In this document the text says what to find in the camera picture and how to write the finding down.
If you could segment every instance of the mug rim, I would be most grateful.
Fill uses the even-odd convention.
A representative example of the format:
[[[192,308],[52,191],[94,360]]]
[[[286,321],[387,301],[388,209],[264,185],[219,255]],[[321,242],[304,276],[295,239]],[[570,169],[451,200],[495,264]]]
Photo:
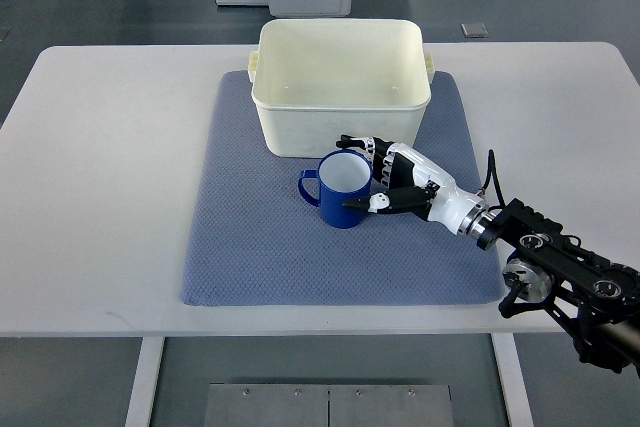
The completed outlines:
[[[367,168],[369,169],[369,178],[367,179],[367,181],[366,181],[363,185],[361,185],[361,186],[360,186],[360,187],[358,187],[357,189],[353,189],[353,190],[350,190],[350,191],[348,191],[348,192],[343,192],[343,191],[340,191],[340,190],[332,189],[331,187],[329,187],[329,186],[326,184],[326,182],[324,182],[324,181],[322,180],[322,178],[320,177],[320,169],[321,169],[321,167],[322,167],[322,164],[324,164],[324,162],[325,162],[327,159],[329,159],[329,158],[333,157],[334,155],[338,155],[338,154],[351,154],[351,155],[355,155],[355,156],[359,157],[360,159],[362,159],[362,160],[364,161],[365,165],[366,165],[366,166],[367,166]],[[351,150],[351,149],[334,150],[333,152],[330,152],[329,154],[325,155],[325,156],[322,158],[322,160],[320,160],[320,163],[318,164],[318,168],[317,168],[316,172],[317,172],[317,176],[318,176],[318,182],[320,182],[321,184],[323,184],[323,185],[324,185],[324,187],[325,187],[326,189],[328,189],[328,190],[330,190],[331,192],[334,192],[334,193],[336,193],[336,194],[348,194],[348,193],[350,193],[350,192],[357,192],[358,190],[360,190],[360,189],[362,189],[362,188],[366,187],[366,185],[367,185],[367,184],[368,184],[368,183],[373,179],[373,166],[371,165],[371,163],[370,163],[370,162],[367,160],[367,158],[366,158],[364,155],[362,155],[360,152],[356,152],[356,151]]]

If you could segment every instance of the table leg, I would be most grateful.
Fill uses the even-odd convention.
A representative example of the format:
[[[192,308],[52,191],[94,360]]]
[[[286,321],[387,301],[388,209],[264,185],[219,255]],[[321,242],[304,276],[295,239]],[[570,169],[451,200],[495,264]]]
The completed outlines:
[[[148,427],[156,395],[164,337],[143,337],[125,427]]]
[[[491,334],[509,425],[533,427],[529,399],[513,334]]]

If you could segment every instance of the white table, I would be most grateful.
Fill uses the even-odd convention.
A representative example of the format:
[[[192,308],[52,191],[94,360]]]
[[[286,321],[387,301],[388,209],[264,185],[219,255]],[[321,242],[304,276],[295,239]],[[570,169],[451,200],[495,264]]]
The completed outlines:
[[[143,336],[139,369],[154,372],[164,336],[491,332],[511,355],[501,333],[557,330],[542,313],[506,321],[497,303],[183,305],[217,85],[246,69],[255,48],[40,55],[0,130],[0,335]],[[493,148],[507,199],[562,223],[586,248],[640,266],[640,87],[619,52],[604,43],[425,48],[458,84],[481,175]],[[510,250],[499,248],[501,261]]]

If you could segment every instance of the robotic arm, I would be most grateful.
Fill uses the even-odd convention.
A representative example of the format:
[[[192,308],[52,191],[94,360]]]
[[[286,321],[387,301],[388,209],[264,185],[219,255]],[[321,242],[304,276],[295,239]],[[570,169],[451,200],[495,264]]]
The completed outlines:
[[[413,212],[469,236],[483,250],[499,239],[514,248],[503,268],[509,293],[503,317],[544,310],[572,338],[581,362],[620,373],[634,364],[640,375],[640,272],[585,250],[562,225],[513,199],[494,214],[481,192],[460,189],[455,179],[413,148],[376,137],[343,135],[339,148],[360,148],[386,193],[345,202],[346,208],[378,214]],[[571,318],[558,305],[577,307]]]

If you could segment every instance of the blue mat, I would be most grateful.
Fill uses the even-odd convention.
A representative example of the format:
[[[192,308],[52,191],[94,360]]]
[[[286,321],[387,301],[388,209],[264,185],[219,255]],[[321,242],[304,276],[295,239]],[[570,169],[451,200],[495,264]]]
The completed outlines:
[[[437,72],[414,147],[475,191],[481,184],[454,79]],[[413,214],[334,229],[298,193],[315,159],[267,149],[246,72],[220,84],[193,215],[189,305],[476,304],[500,297],[495,251]]]

